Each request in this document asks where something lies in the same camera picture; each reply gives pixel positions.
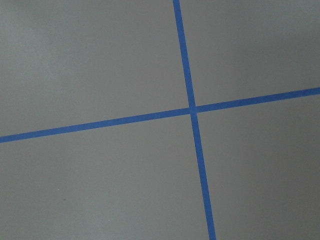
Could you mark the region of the blue tape line lengthwise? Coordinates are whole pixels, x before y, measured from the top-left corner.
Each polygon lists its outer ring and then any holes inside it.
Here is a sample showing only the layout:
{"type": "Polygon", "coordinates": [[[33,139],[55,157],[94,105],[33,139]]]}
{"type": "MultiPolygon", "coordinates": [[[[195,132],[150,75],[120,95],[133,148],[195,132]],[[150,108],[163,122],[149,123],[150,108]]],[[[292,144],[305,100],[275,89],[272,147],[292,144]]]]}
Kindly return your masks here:
{"type": "Polygon", "coordinates": [[[191,120],[191,127],[192,127],[194,146],[195,146],[195,152],[196,152],[196,158],[197,158],[197,166],[198,166],[198,173],[199,173],[199,179],[200,179],[200,185],[201,185],[208,237],[210,240],[215,240],[217,237],[216,237],[214,217],[212,212],[205,158],[203,153],[203,146],[202,146],[201,133],[200,133],[200,127],[199,127],[199,120],[198,120],[198,112],[197,112],[197,106],[196,106],[196,100],[195,100],[195,94],[194,94],[194,88],[193,88],[193,82],[192,82],[188,48],[187,48],[180,1],[174,0],[173,8],[174,8],[178,41],[179,41],[180,55],[182,60],[185,87],[186,87],[186,93],[187,93],[189,115],[191,120]]]}

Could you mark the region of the blue tape line crosswise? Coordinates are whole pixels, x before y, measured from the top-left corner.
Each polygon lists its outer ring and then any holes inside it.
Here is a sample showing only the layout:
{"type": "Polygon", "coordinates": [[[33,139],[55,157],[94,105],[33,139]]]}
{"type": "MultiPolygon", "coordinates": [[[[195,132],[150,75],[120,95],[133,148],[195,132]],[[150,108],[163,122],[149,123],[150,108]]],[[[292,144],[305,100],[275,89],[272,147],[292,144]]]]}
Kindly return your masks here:
{"type": "MultiPolygon", "coordinates": [[[[257,97],[250,97],[250,98],[244,98],[244,99],[238,99],[238,100],[200,105],[195,108],[195,112],[197,113],[211,112],[211,111],[237,108],[237,107],[243,107],[243,106],[249,106],[249,105],[277,102],[277,101],[294,99],[294,98],[302,98],[302,97],[314,96],[319,94],[320,94],[320,89],[318,87],[315,87],[315,88],[309,88],[309,89],[303,89],[303,90],[296,90],[296,91],[276,93],[271,95],[264,95],[264,96],[257,96],[257,97]]],[[[135,116],[121,117],[121,118],[115,118],[115,119],[109,119],[109,120],[103,120],[103,121],[43,129],[43,130],[1,136],[0,142],[8,143],[8,142],[15,142],[20,140],[41,138],[41,137],[47,137],[47,136],[53,136],[53,135],[72,133],[72,132],[80,132],[80,131],[86,131],[86,130],[92,130],[92,129],[98,129],[98,128],[138,123],[138,122],[144,122],[144,121],[150,121],[150,120],[184,116],[184,115],[189,115],[191,112],[192,111],[189,108],[179,108],[179,109],[173,109],[173,110],[167,110],[167,111],[161,111],[161,112],[147,113],[142,115],[135,115],[135,116]]]]}

